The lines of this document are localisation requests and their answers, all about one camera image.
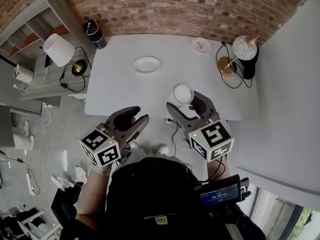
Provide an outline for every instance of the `power plug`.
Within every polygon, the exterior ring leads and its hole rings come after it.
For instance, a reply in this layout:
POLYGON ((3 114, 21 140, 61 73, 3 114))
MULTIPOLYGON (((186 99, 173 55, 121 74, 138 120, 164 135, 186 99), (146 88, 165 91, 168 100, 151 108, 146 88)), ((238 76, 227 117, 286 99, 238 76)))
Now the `power plug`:
POLYGON ((47 104, 47 103, 42 103, 42 107, 43 107, 43 108, 50 109, 50 108, 52 108, 52 105, 47 104))

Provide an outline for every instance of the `toilet paper roll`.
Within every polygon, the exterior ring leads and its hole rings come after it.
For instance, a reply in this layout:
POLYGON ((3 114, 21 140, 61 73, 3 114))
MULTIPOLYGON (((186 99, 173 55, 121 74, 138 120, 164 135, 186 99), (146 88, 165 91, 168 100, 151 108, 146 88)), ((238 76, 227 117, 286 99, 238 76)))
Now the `toilet paper roll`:
POLYGON ((17 64, 14 68, 13 77, 24 83, 30 84, 34 78, 34 73, 31 70, 17 64))

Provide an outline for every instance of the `display screen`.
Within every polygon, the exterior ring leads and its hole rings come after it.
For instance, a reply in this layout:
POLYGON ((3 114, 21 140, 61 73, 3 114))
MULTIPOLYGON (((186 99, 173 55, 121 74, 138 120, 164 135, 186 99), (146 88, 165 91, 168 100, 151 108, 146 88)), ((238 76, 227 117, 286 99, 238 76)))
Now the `display screen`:
POLYGON ((200 194, 201 202, 204 207, 221 204, 232 199, 237 199, 238 197, 238 184, 200 194))

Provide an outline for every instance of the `electrical cord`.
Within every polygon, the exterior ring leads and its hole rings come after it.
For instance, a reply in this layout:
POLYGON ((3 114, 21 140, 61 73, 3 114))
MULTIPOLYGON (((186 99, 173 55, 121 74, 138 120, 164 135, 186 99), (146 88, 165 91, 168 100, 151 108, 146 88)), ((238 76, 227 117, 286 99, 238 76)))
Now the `electrical cord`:
POLYGON ((176 135, 179 127, 178 127, 178 124, 177 124, 175 121, 173 121, 172 119, 168 118, 167 120, 168 120, 168 122, 175 123, 175 125, 176 125, 175 132, 174 132, 174 134, 173 134, 172 137, 171 137, 171 140, 172 140, 173 145, 174 145, 174 157, 175 157, 175 156, 176 156, 176 153, 177 153, 177 147, 176 147, 176 143, 175 143, 175 141, 174 141, 174 136, 176 135))
MULTIPOLYGON (((236 86, 236 87, 230 86, 229 84, 227 84, 227 82, 225 81, 225 79, 224 79, 224 77, 223 77, 223 75, 222 75, 222 73, 221 73, 221 69, 220 69, 219 63, 218 63, 218 52, 220 52, 220 50, 221 50, 223 47, 225 47, 225 49, 226 49, 226 52, 227 52, 227 54, 228 54, 228 62, 230 63, 230 55, 229 55, 229 51, 228 51, 228 48, 227 48, 227 45, 226 45, 225 42, 222 42, 221 47, 220 47, 220 48, 218 49, 218 51, 216 52, 216 54, 215 54, 215 60, 216 60, 217 66, 218 66, 218 68, 219 68, 219 72, 220 72, 221 78, 222 78, 222 80, 224 81, 224 83, 225 83, 228 87, 230 87, 230 88, 232 88, 232 89, 237 89, 237 88, 239 88, 239 87, 242 85, 242 83, 244 83, 244 84, 246 85, 246 87, 251 88, 251 86, 252 86, 252 81, 253 81, 253 80, 251 79, 251 83, 250 83, 250 85, 248 85, 248 84, 246 83, 244 77, 241 76, 241 75, 238 73, 238 71, 235 71, 232 67, 231 67, 232 71, 240 77, 241 82, 240 82, 240 84, 239 84, 238 86, 236 86)), ((244 72, 243 72, 243 70, 241 69, 241 67, 240 67, 237 63, 234 63, 234 64, 236 65, 237 68, 240 69, 242 75, 244 75, 244 72)))
POLYGON ((41 190, 40 190, 40 187, 39 187, 39 185, 38 185, 38 182, 36 181, 35 174, 34 174, 34 172, 30 169, 29 164, 27 164, 25 161, 23 161, 23 160, 20 159, 20 158, 18 158, 18 159, 13 159, 13 158, 9 158, 9 157, 8 157, 8 159, 17 161, 17 162, 19 162, 19 163, 21 163, 21 164, 26 164, 26 165, 28 166, 28 169, 26 170, 26 173, 28 174, 30 180, 32 179, 32 177, 31 177, 31 174, 32 174, 33 179, 34 179, 34 182, 35 182, 35 184, 36 184, 36 187, 39 189, 39 192, 38 192, 38 193, 36 193, 36 192, 34 192, 34 191, 33 191, 33 193, 35 193, 36 195, 39 195, 40 192, 41 192, 41 190))
POLYGON ((24 205, 21 205, 21 204, 19 204, 19 209, 21 209, 21 210, 23 210, 24 212, 26 211, 26 205, 24 204, 24 205))
MULTIPOLYGON (((75 49, 78 49, 78 48, 81 48, 83 50, 83 53, 84 53, 84 56, 85 56, 85 59, 88 61, 88 64, 90 65, 90 69, 92 69, 92 65, 88 59, 88 56, 87 56, 87 53, 86 51, 81 47, 81 46, 78 46, 76 47, 75 49)), ((63 71, 62 71, 62 74, 60 76, 60 79, 59 79, 59 84, 61 85, 61 87, 65 88, 65 89, 68 89, 69 91, 73 92, 73 93, 80 93, 82 92, 85 88, 86 88, 86 80, 85 78, 88 78, 90 77, 90 74, 89 75, 81 75, 82 79, 83 79, 83 88, 81 90, 73 90, 71 89, 67 83, 65 82, 62 82, 62 79, 65 78, 65 73, 66 73, 66 70, 68 68, 69 65, 72 65, 71 63, 68 63, 67 65, 64 66, 63 68, 63 71)))
POLYGON ((49 143, 48 143, 47 139, 45 138, 45 132, 46 132, 47 126, 51 123, 52 114, 50 113, 49 110, 47 110, 46 107, 44 107, 44 110, 43 110, 43 113, 42 113, 42 124, 43 124, 44 121, 45 121, 45 111, 47 111, 47 112, 49 113, 49 115, 50 115, 50 120, 49 120, 49 122, 44 126, 43 133, 42 133, 42 139, 44 139, 44 141, 45 141, 45 143, 46 143, 46 148, 47 148, 48 151, 49 151, 49 156, 48 156, 48 161, 47 161, 46 172, 47 172, 47 174, 49 175, 49 185, 50 185, 50 188, 51 188, 51 175, 50 175, 50 172, 49 172, 49 163, 50 163, 51 151, 50 151, 49 143))
MULTIPOLYGON (((89 59, 88 59, 88 55, 87 55, 85 49, 83 49, 81 46, 78 46, 78 47, 76 47, 76 48, 74 48, 74 49, 77 49, 77 48, 81 48, 81 49, 82 49, 82 51, 83 51, 83 53, 84 53, 84 56, 85 56, 85 59, 88 61, 89 65, 90 65, 90 69, 92 69, 91 63, 90 63, 90 61, 89 61, 89 59)), ((90 77, 90 74, 84 75, 83 77, 84 77, 84 78, 88 78, 88 77, 90 77)))
MULTIPOLYGON (((226 171, 226 166, 222 163, 222 158, 223 158, 223 157, 221 156, 220 161, 219 161, 219 160, 214 160, 214 161, 216 161, 216 162, 219 163, 219 166, 218 166, 218 168, 215 170, 214 174, 213 174, 210 178, 208 178, 208 179, 206 179, 206 180, 196 180, 196 181, 194 181, 194 182, 195 182, 195 183, 199 183, 199 184, 203 184, 203 183, 207 183, 207 182, 209 182, 209 181, 213 181, 213 180, 215 180, 215 179, 218 179, 221 175, 223 175, 223 174, 225 173, 225 171, 226 171), (222 173, 220 173, 219 175, 217 175, 218 172, 219 172, 219 169, 220 169, 221 165, 223 166, 223 171, 222 171, 222 173)), ((192 168, 192 166, 191 166, 190 164, 184 163, 183 165, 186 166, 186 173, 187 173, 187 174, 188 174, 188 168, 189 168, 189 167, 190 167, 191 171, 193 171, 193 168, 192 168)))

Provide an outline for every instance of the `white plate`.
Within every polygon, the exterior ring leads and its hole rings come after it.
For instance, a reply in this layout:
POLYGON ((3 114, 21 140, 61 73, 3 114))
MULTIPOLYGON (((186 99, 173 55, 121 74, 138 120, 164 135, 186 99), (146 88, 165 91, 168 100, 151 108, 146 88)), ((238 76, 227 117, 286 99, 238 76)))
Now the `white plate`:
POLYGON ((155 57, 142 57, 133 63, 135 71, 141 74, 149 74, 161 68, 161 61, 155 57))
POLYGON ((209 54, 212 51, 211 43, 202 37, 195 37, 192 39, 191 46, 200 54, 209 54))

